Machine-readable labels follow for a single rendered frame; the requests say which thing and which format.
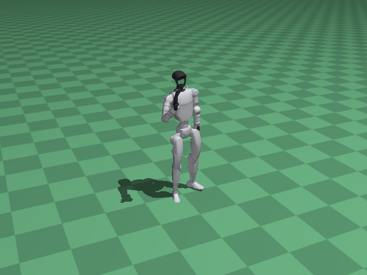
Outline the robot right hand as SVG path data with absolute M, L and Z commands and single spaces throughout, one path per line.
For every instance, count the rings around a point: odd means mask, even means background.
M 174 110 L 177 111 L 179 103 L 178 103 L 178 95 L 180 94 L 181 89 L 177 90 L 175 95 L 174 95 L 174 103 L 173 103 L 173 107 Z

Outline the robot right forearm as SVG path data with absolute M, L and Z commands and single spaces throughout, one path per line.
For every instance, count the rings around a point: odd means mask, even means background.
M 177 111 L 178 110 L 179 110 L 179 106 L 178 106 Z M 161 120 L 164 121 L 165 119 L 171 119 L 172 116 L 174 116 L 177 111 L 175 111 L 174 107 L 172 107 L 168 112 L 166 112 L 165 114 L 162 115 Z

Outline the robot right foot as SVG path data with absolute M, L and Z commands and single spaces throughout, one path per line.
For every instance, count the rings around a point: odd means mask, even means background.
M 176 191 L 175 191 L 175 193 L 174 193 L 172 191 L 172 195 L 173 195 L 173 201 L 174 202 L 180 202 L 180 198 L 179 198 L 178 192 L 176 193 Z

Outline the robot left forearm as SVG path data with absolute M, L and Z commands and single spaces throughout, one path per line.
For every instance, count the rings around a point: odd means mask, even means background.
M 200 112 L 201 113 L 201 112 Z M 200 113 L 193 114 L 194 117 L 194 128 L 197 129 L 197 126 L 200 126 Z

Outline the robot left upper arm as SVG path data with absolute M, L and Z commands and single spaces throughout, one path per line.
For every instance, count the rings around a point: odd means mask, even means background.
M 190 88 L 191 91 L 193 92 L 193 113 L 197 114 L 201 112 L 200 107 L 198 106 L 198 90 L 195 88 Z

